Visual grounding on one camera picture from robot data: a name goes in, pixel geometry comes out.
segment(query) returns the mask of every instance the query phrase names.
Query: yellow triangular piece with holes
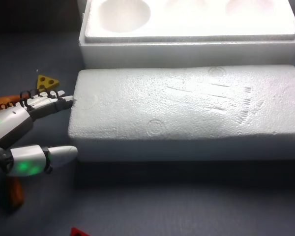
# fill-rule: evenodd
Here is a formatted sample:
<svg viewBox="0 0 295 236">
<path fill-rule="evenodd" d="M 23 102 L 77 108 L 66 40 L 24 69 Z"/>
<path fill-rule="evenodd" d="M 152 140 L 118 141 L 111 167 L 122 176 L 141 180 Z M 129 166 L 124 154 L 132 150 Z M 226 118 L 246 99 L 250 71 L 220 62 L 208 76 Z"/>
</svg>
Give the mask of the yellow triangular piece with holes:
<svg viewBox="0 0 295 236">
<path fill-rule="evenodd" d="M 44 88 L 46 88 L 48 91 L 53 90 L 55 87 L 59 86 L 59 84 L 59 80 L 55 80 L 44 75 L 38 75 L 37 89 L 40 92 L 43 92 Z"/>
</svg>

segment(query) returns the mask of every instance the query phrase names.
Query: red object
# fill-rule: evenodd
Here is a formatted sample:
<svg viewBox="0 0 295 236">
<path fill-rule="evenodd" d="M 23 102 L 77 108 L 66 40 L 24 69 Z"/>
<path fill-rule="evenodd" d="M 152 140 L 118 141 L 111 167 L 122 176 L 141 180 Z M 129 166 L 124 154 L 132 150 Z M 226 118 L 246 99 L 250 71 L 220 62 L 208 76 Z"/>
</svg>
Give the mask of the red object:
<svg viewBox="0 0 295 236">
<path fill-rule="evenodd" d="M 89 236 L 86 233 L 83 233 L 81 230 L 78 230 L 77 228 L 71 229 L 71 236 Z"/>
</svg>

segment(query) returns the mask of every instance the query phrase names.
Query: styrofoam block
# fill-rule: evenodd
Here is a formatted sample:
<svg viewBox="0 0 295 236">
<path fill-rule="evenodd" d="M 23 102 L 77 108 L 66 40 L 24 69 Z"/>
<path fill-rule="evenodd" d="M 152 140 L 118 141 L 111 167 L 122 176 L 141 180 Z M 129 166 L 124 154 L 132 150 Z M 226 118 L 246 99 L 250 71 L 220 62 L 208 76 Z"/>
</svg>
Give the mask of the styrofoam block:
<svg viewBox="0 0 295 236">
<path fill-rule="evenodd" d="M 92 0 L 87 42 L 293 40 L 287 0 Z"/>
<path fill-rule="evenodd" d="M 81 161 L 295 159 L 295 68 L 79 73 L 69 136 Z"/>
<path fill-rule="evenodd" d="M 119 1 L 114 7 L 120 6 L 123 2 L 129 2 L 130 0 Z M 251 16 L 254 11 L 254 2 L 270 1 L 271 4 L 277 4 L 282 10 L 282 14 L 266 14 L 264 16 L 257 17 L 257 21 L 254 21 L 254 17 L 246 18 L 251 19 L 249 23 L 251 27 L 242 27 L 241 8 L 246 9 L 246 15 Z M 163 2 L 151 1 L 154 4 Z M 213 2 L 208 1 L 208 4 L 212 6 Z M 172 36 L 157 36 L 154 33 L 147 31 L 145 35 L 135 36 L 133 32 L 125 33 L 113 33 L 100 30 L 98 28 L 99 21 L 96 20 L 98 16 L 98 10 L 91 12 L 91 5 L 98 3 L 98 0 L 88 0 L 84 20 L 81 27 L 79 44 L 84 59 L 84 63 L 87 69 L 95 68 L 151 68 L 151 67 L 170 67 L 170 68 L 182 68 L 182 67 L 197 67 L 197 66 L 216 66 L 216 65 L 248 65 L 248 64 L 289 64 L 295 55 L 295 35 L 292 31 L 295 31 L 295 17 L 289 6 L 287 0 L 279 0 L 282 4 L 279 5 L 274 0 L 247 0 L 240 1 L 242 4 L 236 3 L 237 0 L 232 0 L 229 3 L 234 4 L 237 7 L 234 8 L 234 20 L 232 25 L 228 27 L 234 27 L 234 30 L 224 31 L 222 19 L 212 18 L 209 22 L 211 26 L 215 24 L 215 27 L 210 27 L 205 31 L 202 26 L 194 26 L 195 24 L 203 24 L 203 22 L 189 20 L 188 23 L 192 23 L 191 27 L 180 26 L 180 30 L 168 31 L 166 34 L 172 34 Z M 178 1 L 171 0 L 168 3 L 173 5 L 182 4 L 184 7 L 188 7 L 188 3 L 196 4 L 197 1 L 187 0 Z M 272 21 L 267 22 L 266 16 L 272 17 Z M 116 17 L 108 17 L 109 14 L 103 14 L 106 19 L 114 20 Z M 125 14 L 126 16 L 144 17 L 140 14 Z M 279 17 L 284 19 L 284 23 L 280 24 L 280 21 L 274 22 L 275 18 Z M 260 26 L 262 19 L 264 18 L 265 27 L 253 27 Z M 188 14 L 183 14 L 181 17 L 177 17 L 177 20 L 183 21 L 183 19 L 189 19 Z M 103 24 L 108 24 L 108 27 L 114 27 L 113 21 L 108 21 Z M 133 27 L 127 24 L 122 27 Z M 160 30 L 160 35 L 164 34 L 166 30 Z"/>
</svg>

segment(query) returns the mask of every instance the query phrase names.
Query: orange object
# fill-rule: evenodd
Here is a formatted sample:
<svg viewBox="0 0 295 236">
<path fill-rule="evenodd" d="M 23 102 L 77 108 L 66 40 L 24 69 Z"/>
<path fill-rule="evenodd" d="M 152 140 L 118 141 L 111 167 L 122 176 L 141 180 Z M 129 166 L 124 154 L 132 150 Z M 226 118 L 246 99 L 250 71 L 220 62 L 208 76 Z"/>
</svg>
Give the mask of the orange object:
<svg viewBox="0 0 295 236">
<path fill-rule="evenodd" d="M 23 98 L 29 98 L 29 95 L 27 93 L 22 95 Z M 10 96 L 5 96 L 5 97 L 0 97 L 0 105 L 7 104 L 8 102 L 19 102 L 20 101 L 20 96 L 19 95 L 10 95 Z"/>
<path fill-rule="evenodd" d="M 24 195 L 19 178 L 7 177 L 6 186 L 12 209 L 19 208 L 24 203 Z"/>
</svg>

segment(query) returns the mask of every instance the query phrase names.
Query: white styrofoam lid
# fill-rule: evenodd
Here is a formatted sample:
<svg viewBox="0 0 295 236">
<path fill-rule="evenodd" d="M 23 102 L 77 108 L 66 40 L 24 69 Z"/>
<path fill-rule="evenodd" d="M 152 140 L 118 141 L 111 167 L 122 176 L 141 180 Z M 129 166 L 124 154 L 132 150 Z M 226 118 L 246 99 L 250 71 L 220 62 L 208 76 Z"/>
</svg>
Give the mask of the white styrofoam lid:
<svg viewBox="0 0 295 236">
<path fill-rule="evenodd" d="M 87 42 L 293 40 L 287 0 L 93 0 Z"/>
</svg>

